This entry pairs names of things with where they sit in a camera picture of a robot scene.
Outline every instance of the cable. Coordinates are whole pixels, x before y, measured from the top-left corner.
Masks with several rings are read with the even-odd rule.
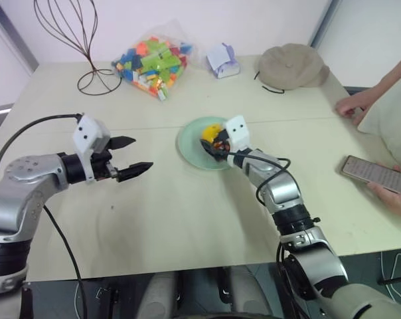
[[[392,272],[391,272],[390,279],[393,279],[393,278],[394,278],[395,269],[396,269],[396,267],[397,267],[398,259],[399,259],[400,257],[401,257],[401,253],[397,253],[397,254],[395,255],[394,264],[392,265]],[[383,252],[380,252],[380,269],[381,269],[381,272],[382,272],[382,279],[384,280],[384,279],[385,279],[385,275],[384,275]],[[395,297],[394,297],[394,295],[392,294],[392,292],[391,292],[390,289],[392,289],[392,291],[394,291],[394,292],[401,298],[401,294],[399,293],[398,290],[396,290],[396,289],[394,288],[393,284],[385,285],[385,288],[386,288],[386,291],[388,291],[388,293],[389,293],[389,295],[391,296],[391,298],[393,299],[393,301],[396,302],[396,299],[395,299]]]
[[[243,158],[250,158],[253,160],[258,160],[258,161],[263,161],[266,163],[269,163],[277,168],[280,168],[280,170],[273,174],[272,176],[270,176],[269,178],[267,178],[266,180],[264,180],[256,189],[256,199],[263,205],[265,206],[266,204],[264,203],[264,201],[262,201],[260,199],[260,194],[261,194],[261,190],[262,188],[267,185],[271,180],[275,179],[278,175],[282,174],[282,173],[288,173],[292,179],[295,181],[295,178],[293,178],[292,174],[290,174],[290,172],[287,171],[287,168],[291,165],[291,160],[288,158],[278,158],[278,160],[280,161],[286,161],[286,165],[285,166],[281,166],[280,164],[271,161],[269,159],[266,158],[261,158],[259,156],[253,156],[253,155],[249,155],[249,154],[241,154],[241,153],[234,153],[234,152],[226,152],[223,151],[222,155],[232,155],[232,156],[241,156]],[[304,311],[304,309],[302,309],[302,307],[298,304],[298,302],[295,299],[295,296],[293,295],[293,291],[289,285],[289,278],[287,277],[287,273],[285,270],[285,267],[282,265],[282,262],[284,260],[284,253],[285,250],[283,248],[283,246],[281,245],[281,243],[279,243],[278,246],[278,250],[276,253],[276,264],[278,267],[278,272],[279,275],[281,276],[281,278],[283,279],[283,287],[285,288],[286,293],[289,295],[290,299],[291,299],[291,305],[293,307],[293,311],[294,314],[296,316],[296,319],[299,318],[299,314],[301,314],[305,319],[310,319],[310,317],[308,316],[308,314]]]
[[[36,124],[39,124],[41,122],[46,122],[49,120],[56,120],[59,118],[75,118],[77,119],[77,121],[80,121],[82,115],[81,114],[61,114],[61,115],[53,115],[53,116],[47,116],[45,118],[40,118],[38,120],[35,120],[27,125],[25,125],[24,127],[22,127],[20,130],[18,130],[15,134],[12,135],[11,138],[9,138],[9,140],[5,143],[5,145],[1,148],[0,150],[0,163],[1,160],[3,159],[3,156],[5,154],[5,152],[7,151],[7,149],[9,148],[9,146],[26,130],[28,130],[29,128],[33,127]],[[72,265],[74,266],[75,269],[75,273],[76,273],[76,278],[78,281],[78,285],[81,288],[81,296],[82,296],[82,307],[83,307],[83,319],[87,319],[87,300],[86,300],[86,293],[84,290],[84,285],[81,279],[81,275],[80,275],[80,270],[78,268],[78,265],[76,263],[74,254],[72,253],[72,250],[68,244],[68,241],[65,237],[65,235],[63,234],[62,230],[60,229],[59,225],[57,224],[56,220],[54,219],[52,213],[50,212],[50,210],[47,208],[47,206],[45,205],[44,210],[46,211],[48,217],[50,218],[54,228],[57,230],[60,238],[63,240],[63,243],[66,247],[66,250],[68,251],[69,257],[72,261]]]
[[[298,304],[298,302],[295,299],[295,296],[293,295],[292,288],[291,288],[291,286],[289,284],[289,278],[287,277],[286,269],[282,265],[282,262],[283,262],[284,258],[285,258],[285,249],[283,248],[281,243],[279,243],[279,246],[278,246],[278,249],[277,249],[277,252],[276,252],[276,264],[277,264],[277,267],[278,267],[279,275],[280,275],[280,277],[282,278],[282,281],[283,281],[283,287],[284,287],[287,295],[290,297],[290,301],[291,301],[291,305],[293,307],[293,311],[294,312],[298,311],[298,313],[295,312],[295,317],[296,317],[296,319],[298,319],[299,318],[299,314],[301,314],[305,319],[310,319],[308,314]]]
[[[264,161],[264,162],[269,163],[269,164],[271,164],[271,165],[273,165],[273,166],[275,166],[277,168],[280,168],[280,170],[276,174],[274,174],[274,175],[270,176],[269,178],[267,178],[256,189],[255,197],[256,197],[257,201],[259,201],[261,203],[261,205],[263,205],[263,206],[266,206],[266,204],[260,198],[261,190],[271,180],[275,179],[280,174],[288,173],[292,177],[292,179],[296,182],[296,180],[295,180],[295,178],[293,178],[292,174],[290,174],[290,172],[287,171],[287,168],[291,165],[291,160],[289,158],[278,158],[278,160],[280,160],[280,161],[286,161],[286,165],[285,166],[281,166],[280,164],[278,164],[278,163],[276,163],[274,161],[270,161],[269,159],[261,158],[259,156],[253,156],[253,155],[249,155],[249,154],[241,154],[241,153],[223,151],[223,155],[241,156],[243,158],[250,158],[250,159],[253,159],[253,160]]]
[[[394,259],[394,266],[392,267],[392,272],[391,272],[391,279],[394,278],[394,274],[395,274],[395,268],[397,267],[397,262],[398,262],[398,258],[401,257],[401,253],[398,253],[395,256]],[[394,288],[394,286],[392,284],[390,284],[391,289],[401,298],[401,294],[398,292],[398,290],[396,290]]]
[[[76,287],[75,287],[75,295],[74,295],[74,310],[75,310],[75,315],[78,319],[81,319],[80,317],[80,313],[78,311],[78,307],[76,306],[76,297],[78,295],[78,288],[80,287],[80,283],[77,282],[76,283]]]
[[[385,279],[385,273],[384,273],[384,254],[381,251],[380,252],[380,271],[382,273],[382,280]],[[391,290],[389,289],[388,285],[385,284],[386,291],[389,293],[391,299],[395,301],[394,295],[392,294]]]
[[[258,71],[258,72],[255,74],[254,80],[256,80],[256,78],[258,77],[259,74],[260,74],[260,71]],[[283,94],[283,93],[285,92],[285,90],[284,90],[283,88],[281,88],[281,89],[276,88],[276,90],[280,90],[280,91],[275,91],[275,90],[269,89],[267,86],[264,86],[264,85],[261,86],[261,87],[264,88],[264,89],[266,89],[268,92],[271,92],[271,93]]]
[[[81,114],[62,114],[62,115],[53,115],[53,116],[47,116],[45,118],[39,118],[38,120],[35,120],[27,125],[25,125],[23,128],[21,128],[19,131],[13,134],[11,138],[4,144],[4,146],[0,150],[0,162],[3,159],[4,153],[7,151],[9,146],[26,130],[29,128],[32,128],[34,125],[39,124],[41,122],[46,122],[49,120],[56,120],[58,118],[76,118],[77,121],[80,121],[82,115]]]
[[[81,274],[80,274],[80,269],[78,268],[78,264],[76,263],[75,260],[75,256],[69,246],[68,240],[66,239],[65,235],[62,232],[62,229],[60,229],[59,225],[57,224],[56,220],[54,219],[52,213],[50,212],[50,210],[47,208],[47,206],[45,205],[44,210],[46,211],[48,217],[50,218],[50,220],[52,221],[52,224],[54,226],[54,228],[56,228],[60,238],[63,240],[63,243],[66,247],[66,250],[68,251],[70,260],[72,261],[72,265],[74,266],[75,269],[75,273],[76,273],[76,280],[78,281],[78,284],[81,286],[81,297],[82,297],[82,317],[84,319],[87,319],[87,298],[86,298],[86,291],[84,290],[84,284],[82,282],[81,279]]]

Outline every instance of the white table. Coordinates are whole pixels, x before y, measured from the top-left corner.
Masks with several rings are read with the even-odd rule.
[[[357,132],[334,113],[332,105],[347,95],[335,77],[321,88],[277,95],[253,81],[254,58],[240,60],[242,74],[223,80],[189,70],[165,103],[125,84],[107,96],[81,95],[75,81],[84,64],[46,65],[35,72],[0,128],[0,147],[35,118],[87,112],[103,120],[112,135],[137,140],[114,152],[114,165],[155,162],[136,179],[72,185],[48,201],[83,277],[274,261],[278,233],[243,174],[196,169],[176,150],[181,127],[207,115],[243,114],[255,147],[291,158],[306,207],[321,218],[319,225],[339,255],[401,248],[401,218],[338,172],[349,154],[387,164],[393,159],[380,138]],[[72,153],[74,122],[51,124],[21,136],[1,167],[27,154]],[[29,280],[75,278],[45,215],[29,264]]]

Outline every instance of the person's hand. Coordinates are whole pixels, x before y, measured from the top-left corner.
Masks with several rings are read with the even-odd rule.
[[[354,125],[359,125],[372,105],[378,100],[380,94],[377,87],[368,88],[362,92],[343,98],[336,103],[336,111],[346,118],[353,118],[355,109],[360,108],[361,113],[355,116]]]
[[[394,169],[401,171],[400,166],[397,165],[394,166]],[[383,188],[381,185],[373,182],[368,183],[367,187],[370,188],[373,193],[375,193],[380,200],[384,202],[391,212],[401,216],[401,194],[393,193]]]

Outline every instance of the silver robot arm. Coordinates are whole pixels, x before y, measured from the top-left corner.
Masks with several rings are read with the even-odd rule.
[[[218,139],[221,141],[216,140],[215,145],[227,143],[230,154],[222,150],[214,153],[202,141],[206,151],[232,167],[239,167],[256,187],[263,185],[260,195],[280,232],[280,243],[289,253],[282,265],[300,298],[317,301],[333,319],[401,319],[401,305],[368,286],[348,282],[341,261],[320,227],[315,225],[319,219],[310,217],[289,172],[279,173],[264,185],[264,181],[281,170],[272,165],[280,161],[250,148],[249,132],[242,116],[227,121]]]
[[[31,241],[47,200],[73,183],[109,177],[125,181],[148,170],[153,163],[123,170],[110,163],[109,150],[134,141],[110,138],[101,122],[83,116],[74,133],[75,154],[27,156],[6,167],[0,181],[0,318],[26,318],[25,312],[32,311],[32,298],[22,286]]]

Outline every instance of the smartphone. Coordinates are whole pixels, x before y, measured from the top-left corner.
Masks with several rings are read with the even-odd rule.
[[[399,171],[364,159],[348,156],[341,173],[360,181],[373,181],[390,191],[401,193],[401,173]]]

